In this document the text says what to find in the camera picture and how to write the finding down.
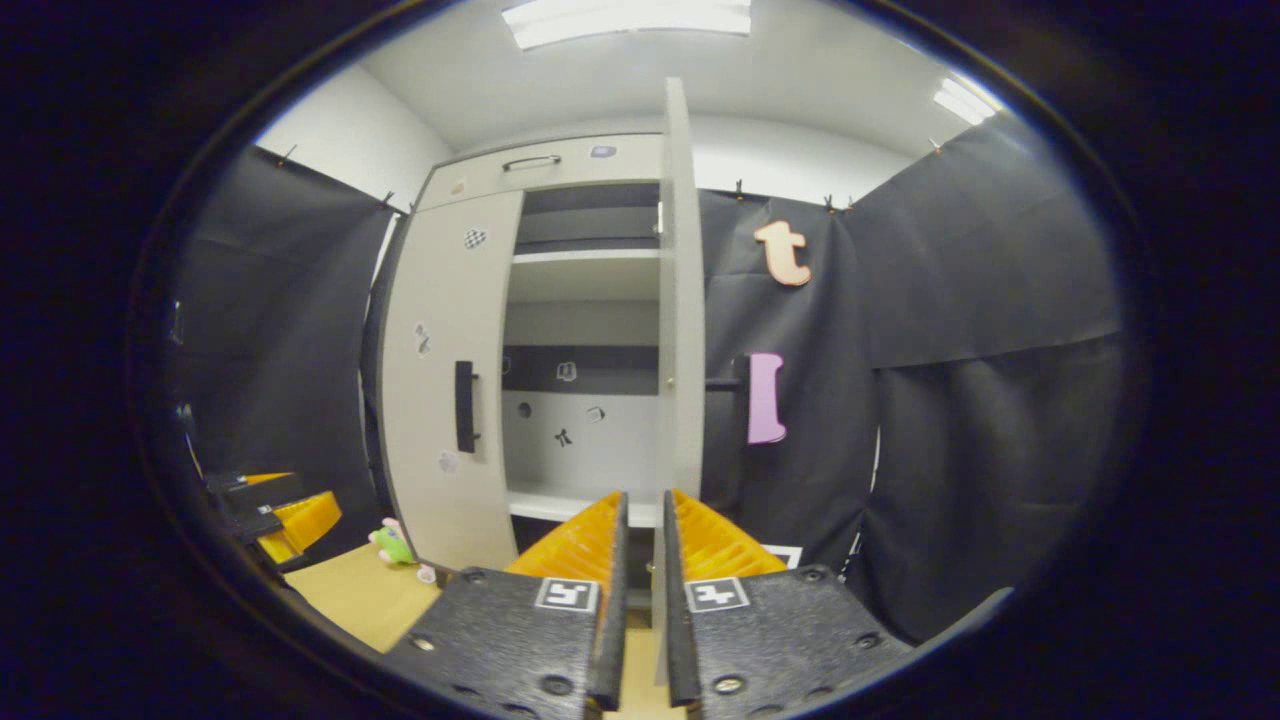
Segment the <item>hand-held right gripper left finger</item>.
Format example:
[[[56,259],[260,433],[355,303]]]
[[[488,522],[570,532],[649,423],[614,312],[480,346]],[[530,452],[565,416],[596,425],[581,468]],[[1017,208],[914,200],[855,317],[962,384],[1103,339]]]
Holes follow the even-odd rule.
[[[385,661],[480,714],[614,711],[627,557],[628,497],[614,492],[508,568],[457,571]]]

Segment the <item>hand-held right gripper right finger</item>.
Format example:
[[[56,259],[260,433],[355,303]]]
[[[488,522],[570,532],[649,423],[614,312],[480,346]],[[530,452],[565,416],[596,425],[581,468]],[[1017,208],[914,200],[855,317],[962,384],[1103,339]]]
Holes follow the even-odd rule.
[[[663,500],[669,698],[690,719],[799,719],[908,657],[823,565],[791,568],[701,501]]]

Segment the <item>black door handle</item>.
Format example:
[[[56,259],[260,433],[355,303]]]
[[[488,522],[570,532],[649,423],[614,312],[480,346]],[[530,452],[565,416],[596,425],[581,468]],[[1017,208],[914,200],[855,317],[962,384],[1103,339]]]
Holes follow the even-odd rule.
[[[479,374],[471,361],[454,363],[454,432],[457,450],[461,454],[475,454],[481,437],[475,425],[474,386],[477,379]]]
[[[705,392],[728,400],[730,438],[740,446],[749,445],[751,405],[751,355],[740,354],[730,364],[730,374],[705,380]]]

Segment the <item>beige cabinet door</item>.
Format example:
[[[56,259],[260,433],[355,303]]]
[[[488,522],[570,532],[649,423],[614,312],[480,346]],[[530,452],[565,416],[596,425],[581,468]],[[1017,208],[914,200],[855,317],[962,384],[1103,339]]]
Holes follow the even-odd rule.
[[[659,197],[659,340],[655,450],[655,569],[653,629],[657,680],[671,703],[699,696],[698,667],[685,621],[684,580],[673,493],[696,497],[701,484],[705,416],[705,300],[701,219],[694,177],[692,131],[684,82],[666,81],[666,127]]]
[[[502,368],[524,193],[417,214],[396,259],[381,328],[378,421],[397,516],[420,562],[502,569],[517,550],[507,500]],[[475,454],[457,450],[454,363],[471,361]]]

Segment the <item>beige double-door shoe cabinet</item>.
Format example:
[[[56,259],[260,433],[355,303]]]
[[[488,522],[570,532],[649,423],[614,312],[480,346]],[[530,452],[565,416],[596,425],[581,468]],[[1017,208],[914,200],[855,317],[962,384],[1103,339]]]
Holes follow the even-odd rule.
[[[411,220],[451,202],[520,191],[524,210],[513,256],[618,249],[659,252],[664,127],[666,118],[657,132],[507,145],[430,169],[387,256],[380,305],[374,416],[378,460],[389,493],[378,421],[379,350],[396,259]],[[512,159],[544,154],[559,154],[563,160],[554,167],[502,170]],[[657,502],[658,304],[659,299],[507,301],[502,415],[508,489],[623,492]]]

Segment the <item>white cabinet shelf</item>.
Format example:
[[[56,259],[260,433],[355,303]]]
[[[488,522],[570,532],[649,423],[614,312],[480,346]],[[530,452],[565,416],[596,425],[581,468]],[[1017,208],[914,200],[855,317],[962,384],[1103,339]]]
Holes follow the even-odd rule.
[[[507,290],[511,304],[648,302],[658,297],[655,249],[516,255]]]
[[[568,521],[572,516],[604,498],[605,493],[549,491],[526,492],[508,489],[507,500],[513,516],[548,521]],[[658,523],[658,503],[653,498],[628,496],[628,525],[631,528],[654,528]]]

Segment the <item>green plush toy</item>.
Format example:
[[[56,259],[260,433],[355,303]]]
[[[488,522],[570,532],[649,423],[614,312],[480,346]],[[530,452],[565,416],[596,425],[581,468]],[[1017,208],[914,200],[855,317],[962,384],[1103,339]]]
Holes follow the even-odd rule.
[[[404,529],[394,518],[384,518],[381,525],[367,536],[376,547],[378,556],[388,564],[415,565],[416,557],[404,536]]]

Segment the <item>black backdrop cloth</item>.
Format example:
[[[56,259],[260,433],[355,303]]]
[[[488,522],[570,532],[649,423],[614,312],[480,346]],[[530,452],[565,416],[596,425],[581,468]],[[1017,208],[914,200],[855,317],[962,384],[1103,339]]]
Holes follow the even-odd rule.
[[[778,354],[782,441],[707,397],[701,498],[922,642],[1019,584],[1107,469],[1126,338],[1111,236],[996,117],[851,209],[699,193],[707,374]]]
[[[218,179],[175,265],[172,392],[207,475],[278,474],[340,516],[303,566],[360,547],[383,507],[369,470],[360,365],[379,200],[250,146]]]

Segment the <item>long ceiling light panel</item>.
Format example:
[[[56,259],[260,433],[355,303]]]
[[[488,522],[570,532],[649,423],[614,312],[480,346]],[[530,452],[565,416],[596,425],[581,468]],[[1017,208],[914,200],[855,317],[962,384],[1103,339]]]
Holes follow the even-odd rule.
[[[750,35],[753,0],[530,0],[502,20],[522,50],[645,31]]]

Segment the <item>small ceiling light panel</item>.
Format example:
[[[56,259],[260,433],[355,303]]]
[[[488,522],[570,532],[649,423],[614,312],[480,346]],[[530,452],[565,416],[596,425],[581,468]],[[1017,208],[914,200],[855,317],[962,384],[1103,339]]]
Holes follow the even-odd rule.
[[[1000,111],[998,105],[952,77],[942,78],[932,101],[969,126],[980,126]]]

